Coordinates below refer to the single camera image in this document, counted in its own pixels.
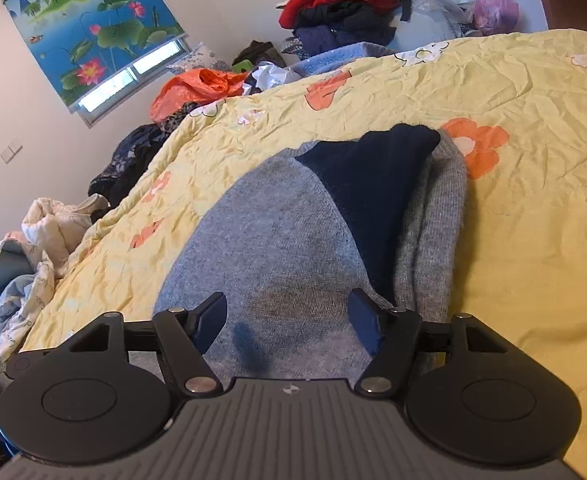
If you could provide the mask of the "grey knit sweater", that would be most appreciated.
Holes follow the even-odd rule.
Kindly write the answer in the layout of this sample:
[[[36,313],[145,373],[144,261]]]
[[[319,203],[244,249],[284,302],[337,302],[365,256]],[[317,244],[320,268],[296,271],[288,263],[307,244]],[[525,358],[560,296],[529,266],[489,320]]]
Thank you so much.
[[[348,318],[350,292],[444,321],[466,193],[463,155],[425,126],[286,148],[204,215],[156,310],[224,294],[227,320],[205,353],[222,382],[356,379],[369,356]]]

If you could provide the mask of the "cream puffy jacket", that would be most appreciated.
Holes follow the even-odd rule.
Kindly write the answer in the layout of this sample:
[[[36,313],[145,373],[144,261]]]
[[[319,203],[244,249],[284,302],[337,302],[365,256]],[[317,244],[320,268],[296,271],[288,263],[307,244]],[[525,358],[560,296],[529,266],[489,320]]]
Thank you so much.
[[[22,233],[29,243],[46,252],[54,265],[56,278],[62,278],[70,255],[94,223],[92,214],[109,207],[109,200],[97,193],[80,205],[39,197],[31,203],[21,222]]]

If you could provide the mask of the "dark floral garment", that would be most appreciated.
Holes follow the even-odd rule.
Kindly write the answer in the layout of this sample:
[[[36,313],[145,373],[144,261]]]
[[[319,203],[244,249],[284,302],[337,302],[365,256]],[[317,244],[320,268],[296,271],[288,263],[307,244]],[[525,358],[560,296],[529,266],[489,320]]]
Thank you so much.
[[[196,102],[187,102],[159,124],[142,125],[129,133],[116,147],[109,165],[90,182],[88,195],[99,194],[112,207],[118,206],[147,171],[165,141],[197,107]]]

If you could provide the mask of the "yellow carrot print quilt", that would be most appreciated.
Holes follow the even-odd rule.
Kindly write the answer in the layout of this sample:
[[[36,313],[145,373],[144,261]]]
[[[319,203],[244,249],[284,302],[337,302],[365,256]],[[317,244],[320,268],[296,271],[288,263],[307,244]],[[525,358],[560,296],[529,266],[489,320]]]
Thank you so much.
[[[397,124],[443,131],[469,174],[453,306],[578,395],[567,454],[587,478],[587,32],[427,44],[360,58],[187,116],[118,208],[90,228],[25,339],[58,346],[100,313],[149,318],[178,252],[243,174],[284,148]]]

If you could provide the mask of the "orange plastic bag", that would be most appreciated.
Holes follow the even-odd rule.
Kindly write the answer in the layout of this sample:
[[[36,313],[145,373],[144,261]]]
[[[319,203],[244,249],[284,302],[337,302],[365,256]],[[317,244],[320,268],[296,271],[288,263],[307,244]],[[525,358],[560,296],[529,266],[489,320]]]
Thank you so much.
[[[205,105],[228,96],[241,96],[248,73],[197,68],[174,76],[161,88],[149,110],[152,122],[163,122],[185,103]]]

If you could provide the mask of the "white crumpled garment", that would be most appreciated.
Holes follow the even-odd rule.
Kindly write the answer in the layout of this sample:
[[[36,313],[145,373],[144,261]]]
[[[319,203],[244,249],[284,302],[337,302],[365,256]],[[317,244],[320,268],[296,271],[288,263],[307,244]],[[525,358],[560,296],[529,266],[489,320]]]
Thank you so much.
[[[252,96],[266,90],[300,80],[301,76],[290,70],[289,67],[279,67],[271,62],[262,62],[246,76],[242,85],[242,94]]]

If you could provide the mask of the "light blue knit garment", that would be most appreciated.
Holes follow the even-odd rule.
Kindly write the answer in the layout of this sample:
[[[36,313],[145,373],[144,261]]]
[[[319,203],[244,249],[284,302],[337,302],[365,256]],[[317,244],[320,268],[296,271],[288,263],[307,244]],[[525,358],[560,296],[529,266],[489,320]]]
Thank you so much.
[[[359,58],[383,58],[394,51],[379,44],[359,42],[316,54],[290,66],[290,70],[301,78],[325,74],[337,70]]]

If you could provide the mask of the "lotus print window blind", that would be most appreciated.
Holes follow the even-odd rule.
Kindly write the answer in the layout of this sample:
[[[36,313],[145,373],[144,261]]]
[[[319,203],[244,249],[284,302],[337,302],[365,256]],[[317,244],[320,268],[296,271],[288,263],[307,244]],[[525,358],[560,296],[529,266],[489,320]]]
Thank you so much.
[[[4,0],[66,107],[185,35],[164,0]]]

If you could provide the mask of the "clear plastic bag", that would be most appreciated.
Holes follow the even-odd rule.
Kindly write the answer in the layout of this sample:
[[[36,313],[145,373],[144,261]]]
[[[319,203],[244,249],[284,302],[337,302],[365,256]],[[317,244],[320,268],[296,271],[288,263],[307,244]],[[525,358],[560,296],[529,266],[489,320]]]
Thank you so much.
[[[466,24],[465,12],[452,0],[412,0],[408,21],[402,21],[402,9],[393,12],[390,25],[395,32],[387,47],[402,52],[461,38]]]

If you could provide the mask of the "purple plastic bag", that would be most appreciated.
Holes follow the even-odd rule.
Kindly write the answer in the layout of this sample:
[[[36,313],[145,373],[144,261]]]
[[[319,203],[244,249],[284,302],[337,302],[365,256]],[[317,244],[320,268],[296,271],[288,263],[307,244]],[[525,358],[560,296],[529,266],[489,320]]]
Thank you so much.
[[[475,0],[473,24],[484,36],[509,34],[519,21],[519,4],[515,0]]]

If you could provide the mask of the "dark navy garment on pile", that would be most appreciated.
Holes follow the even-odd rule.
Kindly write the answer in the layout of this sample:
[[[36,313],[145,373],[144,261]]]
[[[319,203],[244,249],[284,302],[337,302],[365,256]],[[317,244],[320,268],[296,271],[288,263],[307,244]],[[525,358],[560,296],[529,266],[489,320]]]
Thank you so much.
[[[363,1],[341,1],[302,9],[295,19],[293,35],[310,55],[359,42],[386,46],[395,36],[390,21]]]

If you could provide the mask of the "white wall switch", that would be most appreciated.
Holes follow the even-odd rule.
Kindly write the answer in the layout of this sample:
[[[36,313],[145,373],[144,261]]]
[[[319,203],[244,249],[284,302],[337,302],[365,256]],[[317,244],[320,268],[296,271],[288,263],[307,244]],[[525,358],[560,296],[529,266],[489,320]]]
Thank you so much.
[[[5,164],[11,162],[22,151],[23,145],[18,140],[13,140],[0,152],[0,157]]]

